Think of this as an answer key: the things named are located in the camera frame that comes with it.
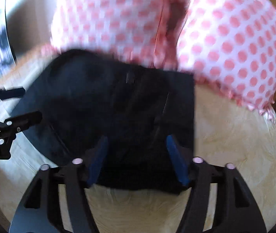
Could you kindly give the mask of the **cream patterned bedspread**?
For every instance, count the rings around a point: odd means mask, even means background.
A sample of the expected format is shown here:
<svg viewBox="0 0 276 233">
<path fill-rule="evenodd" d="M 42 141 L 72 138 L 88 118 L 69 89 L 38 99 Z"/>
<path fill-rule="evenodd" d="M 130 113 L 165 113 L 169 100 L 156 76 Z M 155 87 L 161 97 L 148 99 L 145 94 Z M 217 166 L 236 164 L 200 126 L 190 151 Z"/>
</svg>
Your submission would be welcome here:
<svg viewBox="0 0 276 233">
<path fill-rule="evenodd" d="M 0 88 L 23 87 L 27 91 L 55 58 L 35 56 L 8 74 Z M 276 232 L 276 123 L 195 83 L 194 97 L 193 155 L 216 166 L 234 164 L 258 204 L 267 232 Z M 15 117 L 11 112 L 21 99 L 0 100 L 1 123 Z M 0 232 L 9 232 L 17 207 L 40 167 L 62 167 L 41 154 L 25 131 L 16 134 L 11 158 L 0 160 Z M 170 194 L 93 184 L 85 193 L 98 232 L 177 232 L 190 189 Z"/>
</svg>

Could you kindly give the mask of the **pink polka dot pillow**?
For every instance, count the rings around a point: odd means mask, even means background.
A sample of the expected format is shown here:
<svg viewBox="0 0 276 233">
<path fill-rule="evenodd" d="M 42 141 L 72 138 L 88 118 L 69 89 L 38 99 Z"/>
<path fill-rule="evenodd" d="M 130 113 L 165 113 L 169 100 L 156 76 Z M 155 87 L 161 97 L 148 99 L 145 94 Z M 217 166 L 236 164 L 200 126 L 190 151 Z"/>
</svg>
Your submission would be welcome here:
<svg viewBox="0 0 276 233">
<path fill-rule="evenodd" d="M 180 72 L 275 118 L 276 8 L 269 0 L 190 0 L 176 51 Z"/>
<path fill-rule="evenodd" d="M 175 70 L 176 28 L 187 0 L 56 0 L 44 51 L 89 50 L 148 68 Z"/>
</svg>

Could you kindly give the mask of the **black pants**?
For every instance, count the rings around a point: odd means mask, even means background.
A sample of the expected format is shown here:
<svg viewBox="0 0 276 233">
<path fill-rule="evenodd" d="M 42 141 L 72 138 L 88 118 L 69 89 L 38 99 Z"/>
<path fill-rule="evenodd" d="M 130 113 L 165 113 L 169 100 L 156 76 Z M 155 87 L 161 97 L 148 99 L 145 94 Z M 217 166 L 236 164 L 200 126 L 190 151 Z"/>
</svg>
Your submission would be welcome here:
<svg viewBox="0 0 276 233">
<path fill-rule="evenodd" d="M 82 158 L 89 184 L 179 194 L 190 184 L 194 100 L 190 74 L 69 50 L 49 63 L 11 114 L 40 111 L 27 139 L 58 166 Z"/>
</svg>

